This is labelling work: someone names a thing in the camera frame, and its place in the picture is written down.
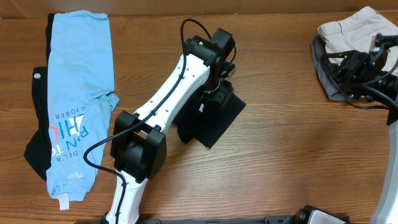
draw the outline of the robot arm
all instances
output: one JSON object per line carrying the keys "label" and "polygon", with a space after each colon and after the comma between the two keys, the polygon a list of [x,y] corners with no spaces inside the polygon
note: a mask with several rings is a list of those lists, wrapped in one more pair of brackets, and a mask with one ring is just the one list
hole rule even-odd
{"label": "robot arm", "polygon": [[[183,56],[180,57],[173,73],[156,94],[146,104],[144,104],[144,106],[136,110],[135,113],[139,114],[138,119],[146,117],[150,113],[151,109],[154,108],[154,105],[157,105],[169,92],[181,73],[182,63]],[[186,69],[184,78],[181,80],[180,84],[178,84],[177,88],[173,91],[168,100],[157,110],[153,117],[146,121],[148,126],[156,127],[162,134],[167,133],[175,115],[180,111],[188,98],[200,86],[205,84],[210,73],[210,67],[205,66],[202,59],[192,54],[187,56]],[[128,174],[126,171],[122,170],[121,174],[124,176],[127,186],[119,214],[119,223],[134,224],[138,220],[139,203],[148,179],[145,178],[141,183],[137,183],[136,178]],[[121,191],[122,180],[118,177],[112,208],[106,215],[106,220],[109,223],[116,222],[115,214],[121,198]]]}
{"label": "robot arm", "polygon": [[[398,36],[378,34],[375,48],[369,54],[352,50],[335,54],[325,54],[321,65],[346,95],[346,102],[361,109],[388,109],[387,124],[390,125],[390,157],[382,195],[372,224],[398,223],[398,78],[392,72],[398,67],[398,60],[392,70],[382,72],[386,64],[388,49],[398,45]],[[329,58],[343,58],[340,64],[330,63]],[[378,101],[385,106],[356,106],[351,99],[365,98],[369,103]]]}
{"label": "robot arm", "polygon": [[[146,138],[136,133],[125,134],[114,139],[111,155],[115,158],[114,167],[126,181],[123,195],[123,181],[118,176],[111,210],[104,215],[101,223],[135,224],[139,217],[139,203],[147,181],[153,178],[162,167],[167,151],[165,135],[174,117],[190,97],[204,104],[223,106],[233,92],[230,83],[224,78],[234,69],[234,64],[226,58],[234,49],[235,41],[225,30],[218,29],[210,40],[194,36],[185,42],[187,48],[186,69],[183,69],[184,55],[180,57],[172,74],[157,93],[134,114],[122,111],[116,118],[114,135],[141,123],[157,106],[160,107],[149,119],[139,126]],[[183,77],[174,88],[180,74]],[[117,214],[120,200],[120,212]]]}
{"label": "robot arm", "polygon": [[384,186],[374,212],[371,223],[390,224],[398,223],[398,125],[397,121],[390,124],[390,157]]}

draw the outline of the white plastic part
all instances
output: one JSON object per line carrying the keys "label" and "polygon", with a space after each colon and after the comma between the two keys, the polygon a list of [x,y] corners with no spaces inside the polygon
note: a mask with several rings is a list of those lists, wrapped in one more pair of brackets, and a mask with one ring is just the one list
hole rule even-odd
{"label": "white plastic part", "polygon": [[[127,186],[122,205],[120,207],[119,223],[117,224],[134,224],[138,220],[139,202],[141,201],[141,197],[144,193],[144,188],[148,179],[145,179],[140,184],[137,184],[136,179],[128,173],[124,172],[123,170],[120,173],[126,179]],[[112,208],[108,214],[106,214],[106,220],[109,222],[109,224],[116,224],[116,211],[118,209],[122,194],[122,183],[122,179],[118,177]]]}
{"label": "white plastic part", "polygon": [[333,217],[331,215],[326,214],[325,212],[321,212],[319,210],[315,210],[311,213],[310,218],[308,219],[308,224],[344,224],[344,221]]}
{"label": "white plastic part", "polygon": [[379,204],[371,224],[398,224],[398,125],[390,125],[390,157]]}
{"label": "white plastic part", "polygon": [[[136,113],[139,113],[139,119],[144,119],[152,109],[154,109],[164,96],[170,91],[178,79],[178,76],[182,72],[183,56],[181,55],[177,66],[173,73],[162,87],[155,93],[155,95],[144,104],[144,106],[138,108]],[[181,107],[197,90],[203,85],[210,73],[210,67],[203,64],[203,60],[190,54],[187,56],[187,66],[184,73],[184,78],[180,81],[176,89],[169,96],[166,102],[156,111],[156,114],[149,118],[146,123],[154,127],[159,125],[162,129],[160,132],[166,134],[169,127]]]}
{"label": "white plastic part", "polygon": [[[171,88],[178,80],[178,76],[182,72],[182,65],[183,55],[181,55],[180,60],[178,61],[178,64],[175,67],[173,73],[169,76],[169,78],[161,86],[161,88],[146,104],[144,104],[144,106],[136,110],[135,113],[139,113],[139,119],[144,119],[171,90]],[[177,85],[176,89],[169,96],[169,98],[156,111],[155,116],[149,118],[145,123],[149,124],[152,127],[155,127],[155,125],[159,125],[162,128],[161,132],[166,134],[174,117],[180,111],[181,107],[192,95],[192,93],[206,82],[209,73],[210,67],[205,66],[202,59],[192,54],[188,55],[187,65],[183,76],[184,78],[180,81],[180,83]],[[118,177],[112,208],[111,211],[109,211],[106,215],[106,220],[109,222],[109,224],[135,224],[139,216],[139,203],[144,192],[145,184],[148,180],[145,179],[142,183],[137,184],[134,177],[124,171],[121,171],[121,173],[126,179],[127,188],[120,209],[119,223],[116,223],[115,214],[122,193],[122,180],[120,179],[120,177]]]}

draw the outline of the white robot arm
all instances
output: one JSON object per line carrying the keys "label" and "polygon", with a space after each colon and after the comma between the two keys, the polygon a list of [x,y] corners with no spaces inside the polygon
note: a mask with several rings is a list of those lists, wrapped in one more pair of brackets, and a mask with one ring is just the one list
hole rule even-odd
{"label": "white robot arm", "polygon": [[[167,152],[165,135],[178,112],[189,98],[198,103],[223,107],[229,101],[233,88],[224,80],[234,71],[234,64],[226,58],[235,49],[232,35],[218,29],[205,40],[194,36],[183,42],[183,55],[172,74],[157,93],[134,114],[122,111],[116,118],[114,135],[96,145],[113,140],[111,155],[115,158],[117,171],[96,166],[113,172],[118,176],[117,186],[111,210],[100,223],[135,224],[139,217],[139,203],[147,181],[153,178],[162,167]],[[142,132],[146,138],[136,134]]]}
{"label": "white robot arm", "polygon": [[398,125],[390,124],[390,157],[379,205],[374,212],[372,224],[398,223]]}
{"label": "white robot arm", "polygon": [[[178,76],[181,74],[183,64],[183,56],[180,57],[177,66],[175,67],[173,73],[162,87],[157,91],[157,93],[146,103],[144,106],[136,110],[135,113],[139,114],[138,119],[145,118],[150,111],[157,105],[164,96],[173,87],[174,83],[177,81]],[[157,110],[155,116],[149,118],[145,123],[151,127],[159,126],[160,132],[166,134],[169,127],[180,111],[181,107],[188,100],[188,98],[205,82],[210,73],[210,67],[203,64],[203,60],[190,54],[187,56],[187,68],[184,73],[184,78],[181,80],[180,84],[173,91],[170,97],[163,103],[163,105]],[[121,205],[119,214],[119,223],[125,224],[135,224],[138,220],[139,203],[141,201],[142,193],[144,192],[144,187],[148,181],[145,178],[141,183],[137,183],[136,179],[129,175],[125,171],[121,171],[127,182],[126,194]],[[116,223],[116,210],[121,198],[122,191],[122,180],[118,177],[116,191],[114,194],[114,200],[112,203],[112,208],[106,215],[106,220],[109,223]]]}

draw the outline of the wood grain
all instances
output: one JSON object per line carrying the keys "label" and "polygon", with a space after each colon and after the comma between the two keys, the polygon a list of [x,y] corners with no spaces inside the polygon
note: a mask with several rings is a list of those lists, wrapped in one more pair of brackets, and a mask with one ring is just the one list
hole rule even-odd
{"label": "wood grain", "polygon": [[110,16],[303,13],[398,9],[391,0],[0,0],[0,17],[46,18],[48,13],[89,10]]}
{"label": "wood grain", "polygon": [[[398,12],[383,12],[398,24]],[[146,187],[145,218],[262,218],[306,204],[369,223],[381,194],[389,139],[385,111],[327,100],[309,43],[317,27],[350,13],[196,16],[211,33],[234,35],[231,79],[248,105],[212,149],[167,135],[168,156]],[[113,113],[133,112],[170,75],[181,54],[185,16],[112,17]],[[45,19],[0,21],[0,223],[73,223],[108,211],[115,176],[99,172],[83,202],[59,211],[23,153],[37,129],[32,69],[45,65]],[[186,37],[203,31],[186,26]],[[102,165],[113,166],[106,147]]]}

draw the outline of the beige shorts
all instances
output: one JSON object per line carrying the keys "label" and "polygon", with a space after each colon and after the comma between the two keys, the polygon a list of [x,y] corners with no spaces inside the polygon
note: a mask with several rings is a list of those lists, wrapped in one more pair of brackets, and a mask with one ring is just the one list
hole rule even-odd
{"label": "beige shorts", "polygon": [[[318,31],[326,43],[327,53],[348,50],[368,53],[377,33],[398,35],[398,27],[369,6],[345,20],[323,24]],[[398,58],[398,47],[392,47],[390,50],[384,71],[389,71]],[[331,62],[339,63],[340,61],[331,59]],[[398,70],[395,70],[393,74],[398,76]]]}

